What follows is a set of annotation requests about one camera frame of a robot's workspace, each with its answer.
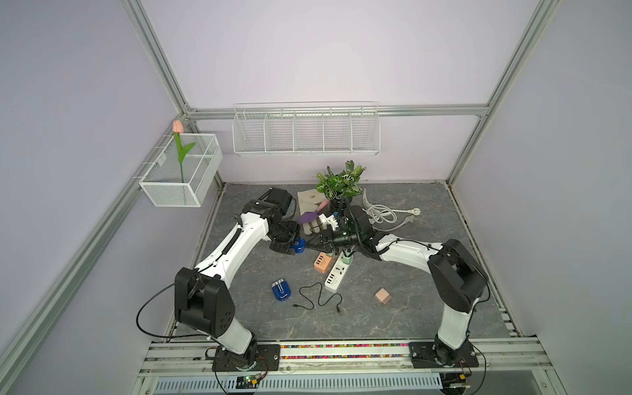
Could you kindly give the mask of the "pink charger cube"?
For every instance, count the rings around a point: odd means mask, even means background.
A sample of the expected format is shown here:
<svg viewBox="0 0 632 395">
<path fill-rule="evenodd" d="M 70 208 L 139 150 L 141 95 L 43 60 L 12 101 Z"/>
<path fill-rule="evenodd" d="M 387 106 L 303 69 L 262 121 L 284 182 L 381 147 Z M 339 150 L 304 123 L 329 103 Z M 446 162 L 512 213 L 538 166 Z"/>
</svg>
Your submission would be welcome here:
<svg viewBox="0 0 632 395">
<path fill-rule="evenodd" d="M 381 288 L 375 293 L 375 299 L 377 299 L 381 305 L 386 305 L 393 299 L 393 296 L 384 288 Z"/>
</svg>

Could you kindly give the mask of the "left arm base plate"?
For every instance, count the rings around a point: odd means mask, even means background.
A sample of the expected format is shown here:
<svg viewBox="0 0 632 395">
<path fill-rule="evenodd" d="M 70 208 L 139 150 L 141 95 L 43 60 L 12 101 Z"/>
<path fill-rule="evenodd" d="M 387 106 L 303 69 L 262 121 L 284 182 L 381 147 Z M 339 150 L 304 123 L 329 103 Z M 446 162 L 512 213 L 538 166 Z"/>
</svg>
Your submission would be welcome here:
<svg viewBox="0 0 632 395">
<path fill-rule="evenodd" d="M 225 347 L 218 347 L 213 357 L 214 372 L 278 371 L 281 362 L 281 345 L 258 344 L 249 347 L 245 354 L 238 355 Z"/>
</svg>

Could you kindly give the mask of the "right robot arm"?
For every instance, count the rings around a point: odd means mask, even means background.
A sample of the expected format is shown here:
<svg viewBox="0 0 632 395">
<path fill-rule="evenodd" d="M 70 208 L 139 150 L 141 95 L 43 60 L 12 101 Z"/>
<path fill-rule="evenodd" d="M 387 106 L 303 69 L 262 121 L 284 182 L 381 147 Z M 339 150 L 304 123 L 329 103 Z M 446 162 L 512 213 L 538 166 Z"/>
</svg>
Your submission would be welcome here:
<svg viewBox="0 0 632 395">
<path fill-rule="evenodd" d="M 379 230 L 363 209 L 353 205 L 335 215 L 332 225 L 309 237 L 306 247 L 324 253 L 360 253 L 429 273 L 444 303 L 434 348 L 442 352 L 465 349 L 474 309 L 482 303 L 489 278 L 460 241 L 433 244 Z"/>
</svg>

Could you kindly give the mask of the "green charger cube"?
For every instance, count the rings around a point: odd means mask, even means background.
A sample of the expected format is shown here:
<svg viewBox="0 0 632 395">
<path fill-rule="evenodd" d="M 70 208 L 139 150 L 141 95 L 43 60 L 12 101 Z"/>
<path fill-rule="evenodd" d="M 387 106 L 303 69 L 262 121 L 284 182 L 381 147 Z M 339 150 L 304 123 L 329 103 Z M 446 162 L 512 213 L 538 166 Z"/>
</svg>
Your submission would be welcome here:
<svg viewBox="0 0 632 395">
<path fill-rule="evenodd" d="M 354 251 L 343 252 L 342 255 L 341 255 L 342 262 L 345 265 L 349 265 L 352 262 L 352 260 L 353 260 L 354 253 L 355 253 Z"/>
</svg>

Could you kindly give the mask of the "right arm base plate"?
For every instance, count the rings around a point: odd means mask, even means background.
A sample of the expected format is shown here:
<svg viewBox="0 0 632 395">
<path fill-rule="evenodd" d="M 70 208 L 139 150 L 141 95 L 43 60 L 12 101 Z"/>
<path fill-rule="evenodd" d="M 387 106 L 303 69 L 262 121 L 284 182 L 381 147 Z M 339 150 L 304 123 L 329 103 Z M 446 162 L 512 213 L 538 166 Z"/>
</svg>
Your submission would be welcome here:
<svg viewBox="0 0 632 395">
<path fill-rule="evenodd" d="M 456 350 L 443 344 L 439 339 L 432 342 L 410 342 L 409 351 L 415 369 L 479 367 L 477 353 L 469 340 Z"/>
</svg>

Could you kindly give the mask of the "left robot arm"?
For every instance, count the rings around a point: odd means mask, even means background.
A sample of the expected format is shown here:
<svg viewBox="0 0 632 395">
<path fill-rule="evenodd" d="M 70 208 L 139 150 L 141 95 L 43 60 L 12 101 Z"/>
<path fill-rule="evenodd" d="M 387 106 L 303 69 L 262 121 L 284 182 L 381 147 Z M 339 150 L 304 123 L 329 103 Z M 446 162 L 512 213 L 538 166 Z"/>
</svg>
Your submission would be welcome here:
<svg viewBox="0 0 632 395">
<path fill-rule="evenodd" d="M 235 317 L 230 286 L 260 241 L 268 241 L 274 252 L 296 253 L 300 226 L 286 217 L 292 201 L 285 189 L 271 188 L 247 202 L 220 245 L 195 268 L 176 274 L 174 317 L 178 323 L 207 334 L 236 356 L 253 358 L 256 337 Z"/>
</svg>

